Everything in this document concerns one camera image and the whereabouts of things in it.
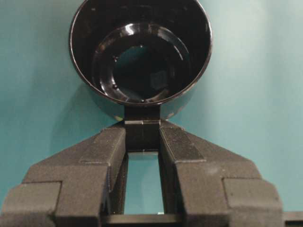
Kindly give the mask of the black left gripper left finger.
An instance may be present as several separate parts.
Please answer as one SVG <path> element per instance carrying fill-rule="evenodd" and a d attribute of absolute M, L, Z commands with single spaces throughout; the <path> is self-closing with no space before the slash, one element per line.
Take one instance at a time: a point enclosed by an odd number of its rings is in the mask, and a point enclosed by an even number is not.
<path fill-rule="evenodd" d="M 2 207 L 3 227 L 99 227 L 121 214 L 125 129 L 116 124 L 32 165 Z"/>

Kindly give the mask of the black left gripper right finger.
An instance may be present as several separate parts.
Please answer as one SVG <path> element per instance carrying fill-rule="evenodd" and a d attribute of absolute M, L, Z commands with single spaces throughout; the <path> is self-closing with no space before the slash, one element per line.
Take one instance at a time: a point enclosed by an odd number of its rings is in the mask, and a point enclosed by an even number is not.
<path fill-rule="evenodd" d="M 186 132 L 160 128 L 164 210 L 187 227 L 282 227 L 283 206 L 274 185 L 255 164 Z"/>

